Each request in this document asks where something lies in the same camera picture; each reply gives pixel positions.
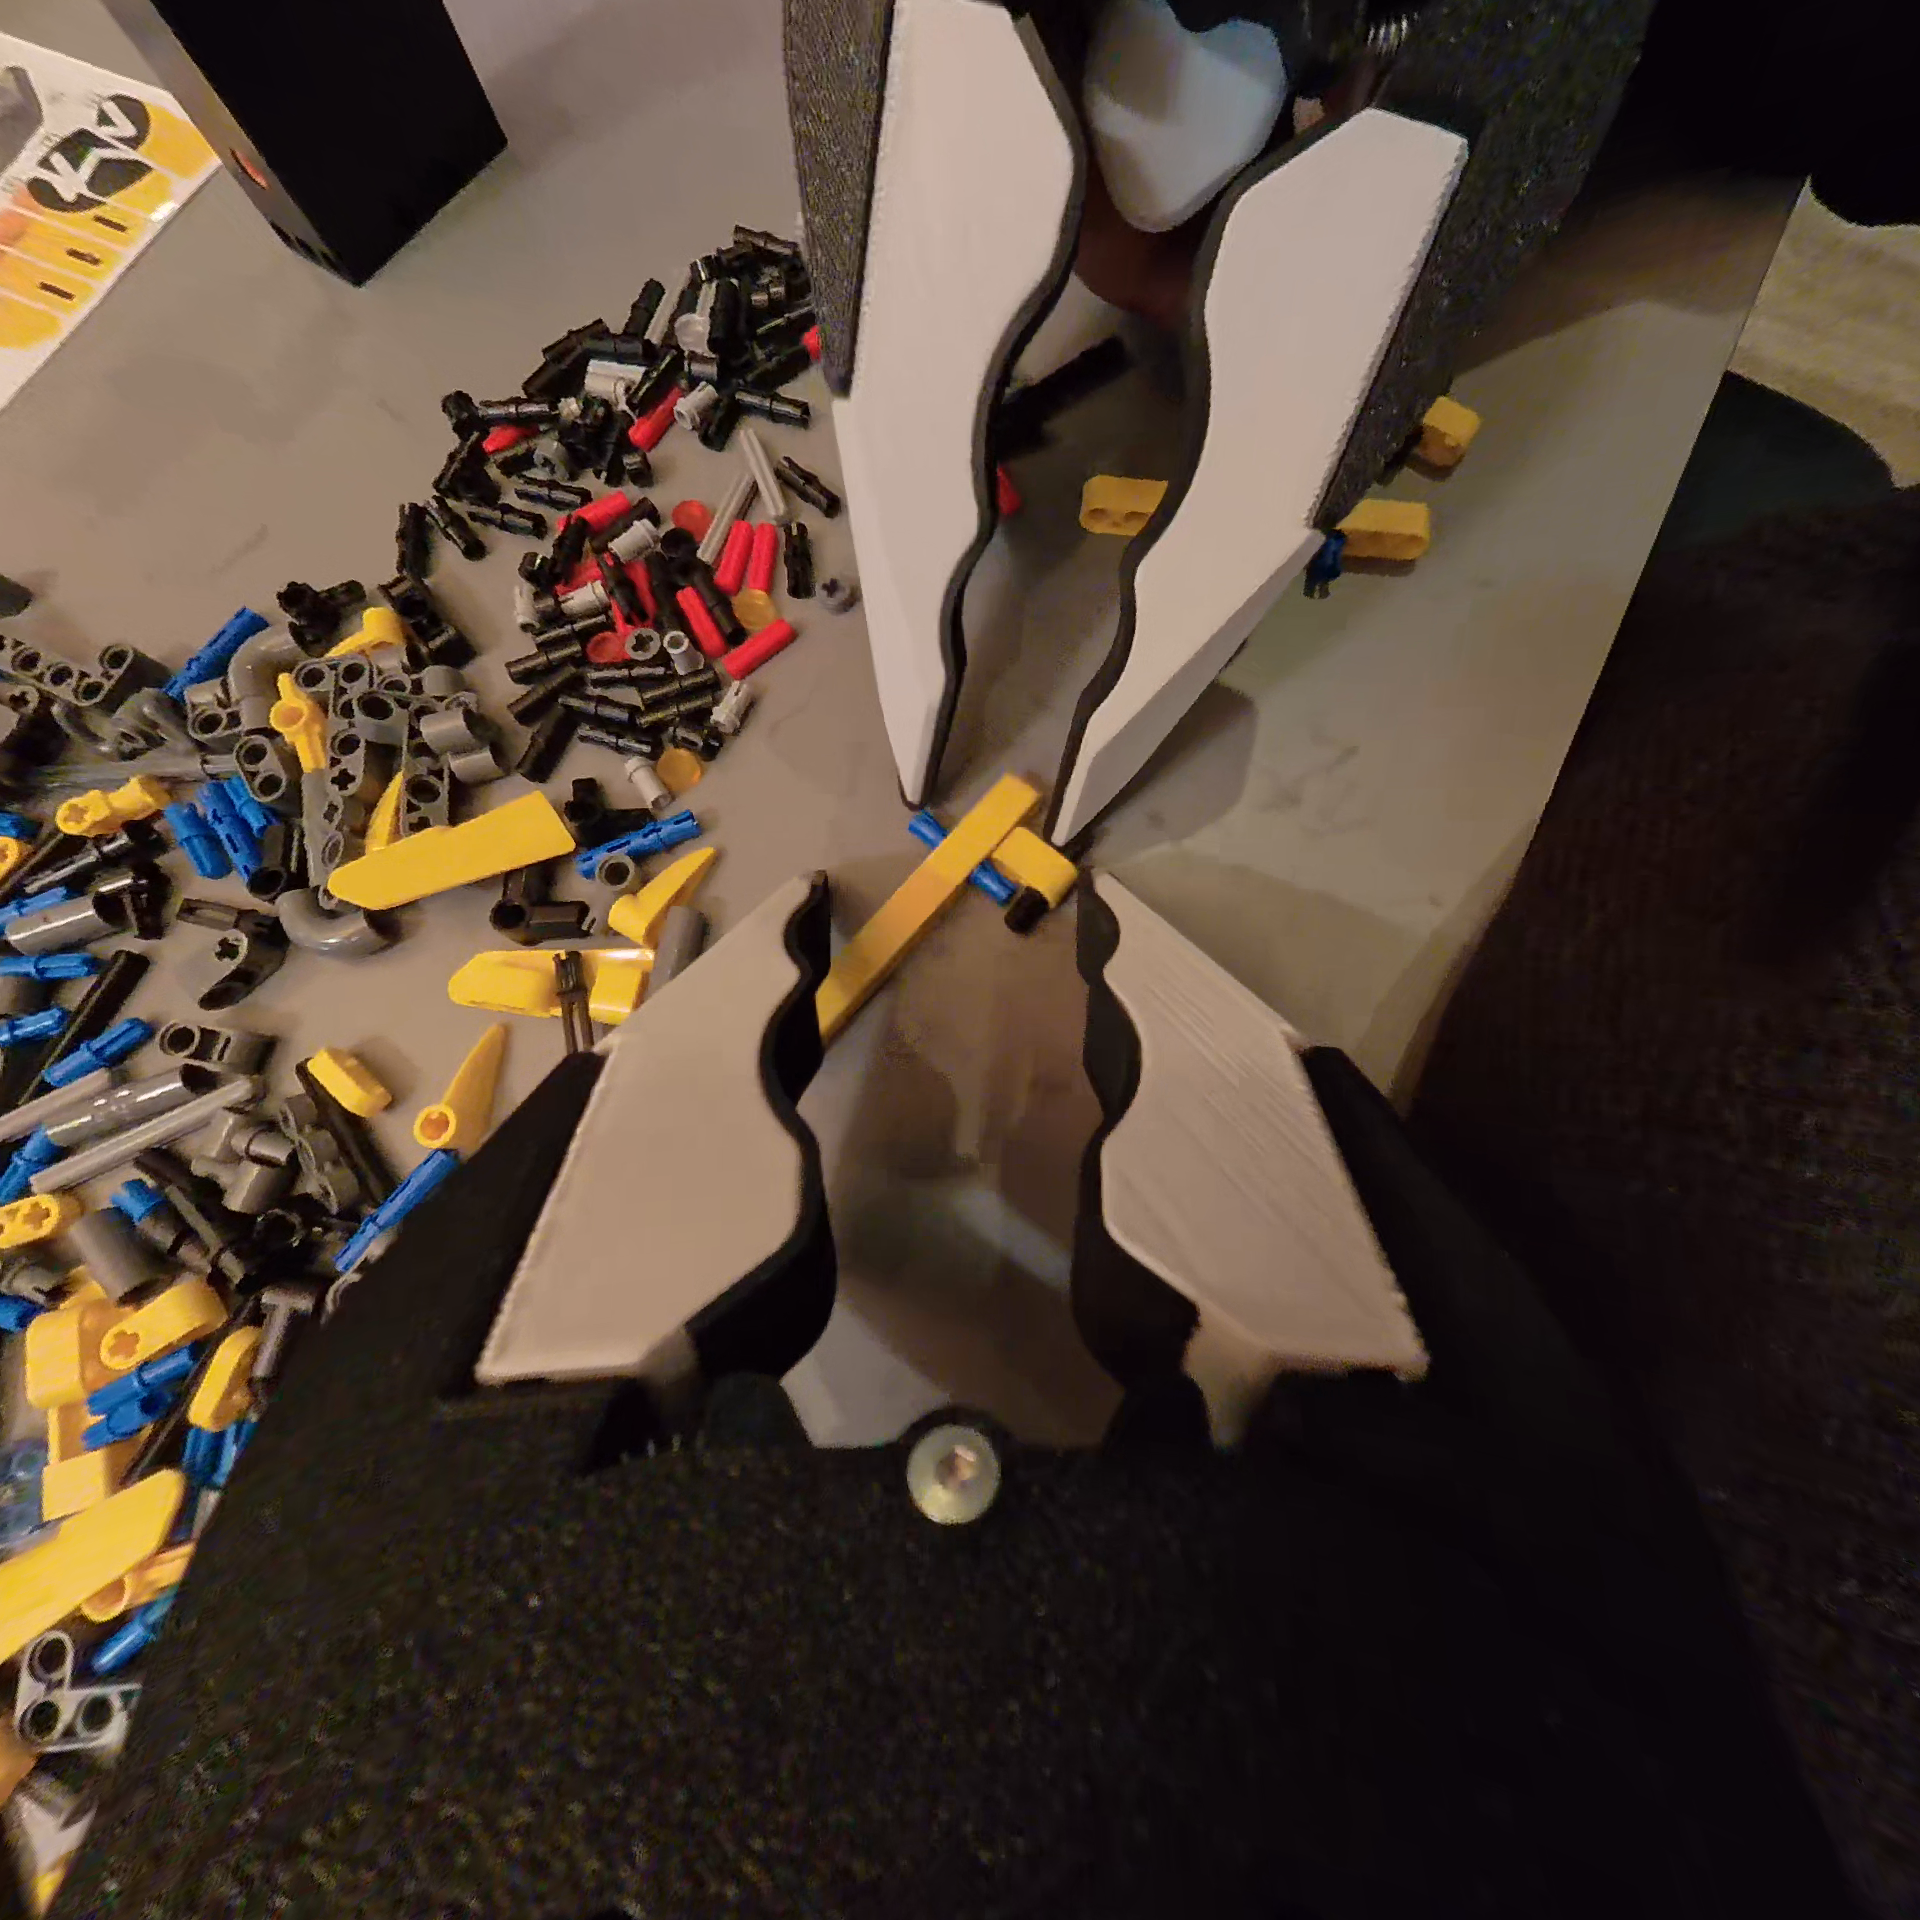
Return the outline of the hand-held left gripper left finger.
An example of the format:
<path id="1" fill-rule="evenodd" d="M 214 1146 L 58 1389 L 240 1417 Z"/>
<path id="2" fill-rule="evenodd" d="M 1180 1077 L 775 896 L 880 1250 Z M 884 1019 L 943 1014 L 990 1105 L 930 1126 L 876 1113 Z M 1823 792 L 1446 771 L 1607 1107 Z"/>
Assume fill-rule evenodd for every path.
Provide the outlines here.
<path id="1" fill-rule="evenodd" d="M 782 1378 L 831 1316 L 821 1148 L 824 874 L 775 888 L 604 1050 L 486 1332 L 480 1386 Z"/>

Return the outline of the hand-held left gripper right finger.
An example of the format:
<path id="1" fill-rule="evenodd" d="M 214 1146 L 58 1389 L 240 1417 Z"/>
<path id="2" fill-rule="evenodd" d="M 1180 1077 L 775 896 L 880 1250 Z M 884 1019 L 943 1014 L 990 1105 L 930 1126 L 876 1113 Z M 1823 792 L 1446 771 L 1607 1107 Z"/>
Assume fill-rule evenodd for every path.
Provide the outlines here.
<path id="1" fill-rule="evenodd" d="M 1095 1131 L 1072 1321 L 1097 1368 L 1128 1394 L 1196 1386 L 1218 1448 L 1284 1378 L 1423 1380 L 1300 1033 L 1109 874 L 1081 885 L 1074 962 Z"/>

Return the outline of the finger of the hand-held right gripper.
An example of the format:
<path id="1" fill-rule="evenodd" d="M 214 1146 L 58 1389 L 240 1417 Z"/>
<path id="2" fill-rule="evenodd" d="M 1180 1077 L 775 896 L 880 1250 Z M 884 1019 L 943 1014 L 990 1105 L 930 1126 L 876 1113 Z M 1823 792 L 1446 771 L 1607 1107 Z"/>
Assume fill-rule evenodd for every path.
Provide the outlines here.
<path id="1" fill-rule="evenodd" d="M 998 518 L 992 414 L 1085 204 L 1076 110 L 1028 14 L 895 5 L 848 393 L 831 408 L 881 731 L 937 795 L 964 596 Z"/>
<path id="2" fill-rule="evenodd" d="M 1196 453 L 1122 568 L 1046 837 L 1074 838 L 1304 570 L 1321 500 L 1465 173 L 1470 139 L 1360 110 L 1237 186 L 1191 347 Z"/>

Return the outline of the short yellow toy connector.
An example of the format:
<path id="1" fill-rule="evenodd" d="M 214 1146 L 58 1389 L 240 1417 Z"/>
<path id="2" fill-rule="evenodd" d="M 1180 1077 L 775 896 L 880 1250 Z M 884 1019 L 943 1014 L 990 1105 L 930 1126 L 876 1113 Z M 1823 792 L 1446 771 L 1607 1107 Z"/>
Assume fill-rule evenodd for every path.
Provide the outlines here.
<path id="1" fill-rule="evenodd" d="M 990 853 L 990 865 L 1015 885 L 1015 896 L 1038 896 L 1036 914 L 1055 909 L 1076 885 L 1076 865 L 1039 833 L 1024 826 L 1007 833 Z"/>

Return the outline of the long yellow toy beam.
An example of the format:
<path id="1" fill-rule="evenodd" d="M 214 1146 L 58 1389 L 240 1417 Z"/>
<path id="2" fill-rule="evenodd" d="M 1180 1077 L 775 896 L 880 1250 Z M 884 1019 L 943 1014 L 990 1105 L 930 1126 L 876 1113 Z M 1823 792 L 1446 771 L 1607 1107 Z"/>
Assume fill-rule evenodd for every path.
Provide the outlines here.
<path id="1" fill-rule="evenodd" d="M 968 889 L 974 866 L 1024 826 L 1039 792 L 1018 774 L 998 777 L 951 827 L 938 849 L 881 900 L 834 956 L 816 993 L 821 1043 L 831 1045 L 876 997 L 937 920 Z"/>
<path id="2" fill-rule="evenodd" d="M 1168 482 L 1097 473 L 1081 492 L 1078 523 L 1098 537 L 1136 537 L 1161 507 Z M 1432 540 L 1431 509 L 1415 498 L 1367 497 L 1337 526 L 1345 561 L 1415 562 Z"/>

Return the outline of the blue toy pin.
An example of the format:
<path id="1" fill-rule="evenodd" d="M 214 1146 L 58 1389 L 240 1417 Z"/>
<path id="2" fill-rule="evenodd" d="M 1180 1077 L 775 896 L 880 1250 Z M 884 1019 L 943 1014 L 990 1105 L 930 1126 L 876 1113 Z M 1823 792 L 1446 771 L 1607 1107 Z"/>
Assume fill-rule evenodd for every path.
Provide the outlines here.
<path id="1" fill-rule="evenodd" d="M 925 806 L 921 806 L 921 810 L 916 810 L 916 811 L 912 814 L 912 818 L 908 821 L 908 829 L 910 829 L 910 833 L 912 833 L 912 837 L 913 837 L 919 843 L 924 843 L 928 851 L 938 849 L 938 846 L 942 846 L 942 842 L 949 837 L 946 826 L 943 826 L 943 824 L 942 824 L 942 821 L 938 821 L 938 818 L 937 818 L 930 810 L 925 810 Z M 1002 869 L 997 865 L 997 859 L 992 859 L 992 857 L 983 857 L 983 859 L 974 866 L 974 872 L 972 872 L 972 876 L 967 877 L 967 883 L 968 883 L 968 885 L 972 885 L 978 893 L 983 893 L 984 899 L 990 899 L 990 900 L 992 900 L 998 909 L 1009 907 L 1009 906 L 1018 899 L 1018 893 L 1021 893 L 1018 883 L 1017 883 L 1017 881 L 1015 881 L 1007 872 L 1002 872 Z"/>

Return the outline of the pile of yellow grey bricks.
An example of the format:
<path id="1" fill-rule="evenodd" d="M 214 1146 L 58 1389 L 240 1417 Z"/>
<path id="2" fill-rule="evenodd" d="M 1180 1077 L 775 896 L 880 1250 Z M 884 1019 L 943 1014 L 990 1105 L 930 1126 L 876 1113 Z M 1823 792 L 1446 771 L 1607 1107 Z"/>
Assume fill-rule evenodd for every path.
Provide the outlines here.
<path id="1" fill-rule="evenodd" d="M 5 1202 L 5 1360 L 38 1416 L 41 1513 L 5 1554 L 5 1915 L 597 1913 L 661 1899 L 717 1859 L 738 1740 L 694 1744 L 744 1670 L 719 1572 L 692 1561 L 751 1488 L 698 1448 L 703 1416 L 642 1378 L 480 1386 L 472 1368 L 557 1180 L 604 1050 L 661 979 L 673 913 L 698 917 L 719 843 L 681 793 L 585 846 L 542 785 L 462 821 L 394 829 L 305 888 L 349 937 L 430 924 L 438 902 L 569 866 L 574 906 L 622 929 L 480 946 L 510 961 L 430 1052 L 445 1110 L 383 1194 L 314 1211 L 349 1155 L 284 1125 L 264 1074 L 284 1033 L 172 1054 L 176 1027 L 230 1036 L 208 989 L 314 956 L 274 900 L 190 896 L 154 859 L 96 859 L 33 920 L 127 924 L 111 954 L 202 946 L 191 1005 L 125 1058 L 36 1096 L 26 1136 L 111 1131 L 32 1168 Z M 709 930 L 703 944 L 717 944 Z"/>

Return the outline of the pile of black red pins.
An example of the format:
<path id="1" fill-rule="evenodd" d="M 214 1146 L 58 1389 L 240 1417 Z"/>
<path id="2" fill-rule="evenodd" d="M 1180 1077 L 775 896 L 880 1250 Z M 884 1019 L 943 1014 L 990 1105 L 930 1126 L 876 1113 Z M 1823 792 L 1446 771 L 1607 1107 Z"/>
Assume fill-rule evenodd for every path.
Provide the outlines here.
<path id="1" fill-rule="evenodd" d="M 413 664 L 420 750 L 465 779 L 549 779 L 570 746 L 703 769 L 742 726 L 758 675 L 821 582 L 814 526 L 838 488 L 788 445 L 816 420 L 816 289 L 798 238 L 734 225 L 622 321 L 569 328 L 510 393 L 448 392 L 448 449 L 394 523 L 381 585 Z M 469 637 L 431 588 L 438 561 L 512 562 L 514 654 L 497 730 L 472 705 Z"/>

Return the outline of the person's dark knit sweater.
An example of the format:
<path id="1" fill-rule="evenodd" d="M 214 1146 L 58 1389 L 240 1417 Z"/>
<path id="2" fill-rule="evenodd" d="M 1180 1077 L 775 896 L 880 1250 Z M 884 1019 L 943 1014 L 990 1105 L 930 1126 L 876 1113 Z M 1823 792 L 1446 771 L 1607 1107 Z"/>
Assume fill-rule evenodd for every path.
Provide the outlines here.
<path id="1" fill-rule="evenodd" d="M 1732 374 L 1417 1129 L 1647 1416 L 1916 1915 L 1916 488 Z"/>

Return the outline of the black cardboard box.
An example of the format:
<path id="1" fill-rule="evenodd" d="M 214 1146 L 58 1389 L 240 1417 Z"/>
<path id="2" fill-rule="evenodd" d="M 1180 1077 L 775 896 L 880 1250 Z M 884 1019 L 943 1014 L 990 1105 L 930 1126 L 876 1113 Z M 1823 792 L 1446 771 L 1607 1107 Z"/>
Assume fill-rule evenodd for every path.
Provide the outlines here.
<path id="1" fill-rule="evenodd" d="M 504 153 L 444 3 L 110 3 L 278 240 L 352 286 Z"/>

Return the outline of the instruction sheet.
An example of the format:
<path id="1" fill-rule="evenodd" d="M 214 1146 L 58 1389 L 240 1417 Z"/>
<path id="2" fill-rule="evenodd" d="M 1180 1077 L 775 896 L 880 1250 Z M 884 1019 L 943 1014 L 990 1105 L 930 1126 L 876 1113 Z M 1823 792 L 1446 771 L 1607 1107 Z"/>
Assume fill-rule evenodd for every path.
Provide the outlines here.
<path id="1" fill-rule="evenodd" d="M 2 35 L 2 402 L 217 169 L 161 86 Z"/>

